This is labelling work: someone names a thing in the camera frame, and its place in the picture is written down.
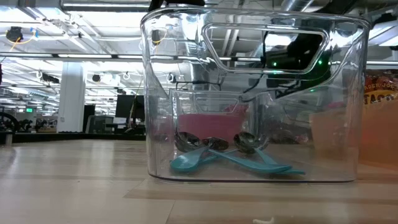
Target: clear plastic container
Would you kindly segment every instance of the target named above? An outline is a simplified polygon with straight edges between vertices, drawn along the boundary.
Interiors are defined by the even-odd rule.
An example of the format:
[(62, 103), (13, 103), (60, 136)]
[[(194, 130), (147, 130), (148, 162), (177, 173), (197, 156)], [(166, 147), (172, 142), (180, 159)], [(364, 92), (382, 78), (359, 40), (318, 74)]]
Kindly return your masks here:
[[(141, 29), (150, 175), (184, 181), (355, 179), (366, 21), (193, 7), (151, 12)], [(303, 46), (307, 50), (299, 54)], [(241, 132), (262, 139), (253, 147), (273, 161), (237, 151)], [(202, 162), (215, 155), (207, 150), (194, 169), (171, 166), (206, 138), (223, 139), (228, 148), (220, 153), (245, 163), (289, 168), (258, 172), (220, 156)]]

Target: pink container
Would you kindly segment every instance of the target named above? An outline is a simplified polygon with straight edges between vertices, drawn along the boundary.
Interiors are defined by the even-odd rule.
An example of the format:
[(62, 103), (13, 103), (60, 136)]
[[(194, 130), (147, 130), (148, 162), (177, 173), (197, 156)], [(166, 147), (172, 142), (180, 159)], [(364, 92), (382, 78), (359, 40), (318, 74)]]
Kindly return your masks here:
[(178, 132), (188, 132), (199, 139), (217, 137), (233, 143), (242, 129), (244, 116), (234, 114), (181, 114)]

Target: wooden table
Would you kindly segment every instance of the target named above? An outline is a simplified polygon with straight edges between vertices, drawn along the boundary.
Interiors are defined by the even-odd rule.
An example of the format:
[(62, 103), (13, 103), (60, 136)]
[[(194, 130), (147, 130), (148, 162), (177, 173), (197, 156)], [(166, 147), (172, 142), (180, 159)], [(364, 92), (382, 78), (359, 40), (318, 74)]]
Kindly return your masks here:
[(336, 185), (165, 182), (148, 176), (144, 143), (0, 149), (1, 223), (398, 223), (393, 170), (360, 165)]

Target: container handle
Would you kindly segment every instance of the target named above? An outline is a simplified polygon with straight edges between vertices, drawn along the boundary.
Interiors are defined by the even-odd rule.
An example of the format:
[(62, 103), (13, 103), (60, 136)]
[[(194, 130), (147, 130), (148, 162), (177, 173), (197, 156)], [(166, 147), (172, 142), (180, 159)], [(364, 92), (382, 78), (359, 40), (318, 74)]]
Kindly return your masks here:
[[(315, 35), (320, 35), (322, 36), (322, 43), (320, 44), (320, 47), (318, 48), (316, 54), (312, 58), (312, 61), (308, 65), (308, 67), (304, 70), (276, 70), (276, 69), (269, 69), (269, 68), (262, 68), (262, 69), (253, 69), (253, 68), (230, 68), (224, 65), (218, 56), (216, 50), (213, 47), (213, 44), (211, 44), (211, 40), (208, 36), (209, 30), (210, 29), (217, 29), (217, 28), (222, 28), (222, 29), (242, 29), (242, 30), (261, 30), (261, 31), (269, 31), (269, 32), (279, 32), (279, 33), (289, 33), (289, 34), (315, 34)], [(209, 23), (205, 26), (203, 26), (201, 30), (201, 35), (203, 37), (203, 40), (208, 47), (208, 50), (210, 51), (210, 54), (213, 56), (213, 59), (217, 66), (221, 69), (223, 69), (226, 72), (233, 72), (233, 73), (251, 73), (251, 74), (258, 74), (258, 73), (264, 73), (264, 74), (275, 74), (275, 73), (284, 73), (284, 74), (295, 74), (295, 75), (303, 75), (308, 72), (310, 72), (314, 66), (316, 65), (316, 62), (318, 59), (321, 57), (321, 54), (325, 51), (330, 38), (329, 34), (319, 28), (313, 28), (313, 27), (292, 27), (292, 26), (283, 26), (283, 25), (258, 25), (258, 24), (232, 24), (232, 23)]]

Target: fluorescent light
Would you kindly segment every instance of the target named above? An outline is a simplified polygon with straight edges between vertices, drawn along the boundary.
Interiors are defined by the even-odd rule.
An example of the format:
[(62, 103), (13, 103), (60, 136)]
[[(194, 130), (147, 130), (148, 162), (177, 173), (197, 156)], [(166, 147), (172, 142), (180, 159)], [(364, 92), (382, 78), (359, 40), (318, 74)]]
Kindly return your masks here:
[(23, 88), (8, 87), (8, 89), (10, 89), (10, 91), (13, 91), (14, 93), (29, 94), (29, 92)]
[(118, 55), (120, 59), (142, 59), (141, 55)]
[(367, 61), (366, 65), (398, 65), (396, 61)]
[(102, 108), (102, 107), (114, 107), (115, 105), (99, 105), (99, 104), (97, 104), (96, 106)]
[(56, 111), (43, 111), (43, 110), (40, 110), (40, 111), (38, 111), (39, 113), (55, 113)]
[(8, 80), (7, 78), (3, 78), (2, 82), (11, 83), (11, 84), (17, 84), (16, 82), (14, 82), (12, 80)]
[(65, 3), (63, 7), (149, 7), (145, 4)]
[(240, 62), (260, 62), (261, 59), (259, 58), (238, 58)]
[(370, 32), (369, 32), (369, 40), (372, 39), (373, 37), (377, 37), (378, 35), (384, 33), (385, 31), (391, 29), (392, 27), (380, 27), (380, 28), (373, 28)]
[(277, 35), (277, 34), (269, 34), (266, 37), (266, 45), (276, 46), (276, 45), (283, 45), (288, 46), (292, 40), (290, 37), (285, 35)]
[(2, 57), (52, 57), (51, 54), (0, 53)]
[(48, 102), (48, 101), (46, 101), (46, 102), (44, 102), (44, 103), (47, 104), (47, 105), (58, 106), (57, 103), (51, 103), (51, 102)]
[(231, 57), (220, 57), (220, 60), (232, 60)]
[(26, 106), (4, 106), (5, 108), (26, 108)]
[(398, 45), (398, 36), (393, 37), (393, 38), (385, 41), (382, 44), (379, 44), (379, 46), (382, 46), (382, 47), (396, 46), (396, 45)]
[(150, 59), (173, 60), (174, 57), (172, 57), (172, 56), (159, 56), (159, 55), (153, 55), (153, 56), (150, 56)]
[(112, 58), (112, 55), (88, 55), (88, 54), (59, 54), (59, 57), (69, 58)]

